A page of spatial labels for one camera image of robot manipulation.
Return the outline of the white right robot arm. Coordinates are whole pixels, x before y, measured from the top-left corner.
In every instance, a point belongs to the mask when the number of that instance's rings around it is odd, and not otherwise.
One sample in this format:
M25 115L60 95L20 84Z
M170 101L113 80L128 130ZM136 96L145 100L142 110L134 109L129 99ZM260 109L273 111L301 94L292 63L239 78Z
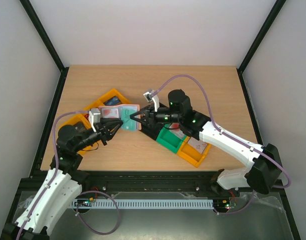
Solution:
M188 137L211 144L235 157L244 166L233 170L220 170L211 183L211 191L222 196L232 188L247 188L268 194L276 187L282 173L279 151L273 144L263 146L249 142L212 122L191 106L190 98L181 89L168 93L168 107L159 105L159 98L147 92L144 96L151 105L132 113L130 119L153 128L157 124L177 123Z

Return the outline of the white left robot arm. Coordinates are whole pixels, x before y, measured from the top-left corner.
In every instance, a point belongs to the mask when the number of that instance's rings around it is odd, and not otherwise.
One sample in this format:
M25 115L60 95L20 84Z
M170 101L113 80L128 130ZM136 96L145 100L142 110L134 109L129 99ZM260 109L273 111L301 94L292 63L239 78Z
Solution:
M46 177L27 209L14 223L6 223L3 240L48 240L63 213L87 186L88 173L78 169L83 157L79 151L102 142L106 145L123 122L101 118L89 129L77 130L66 124L53 144L54 157Z

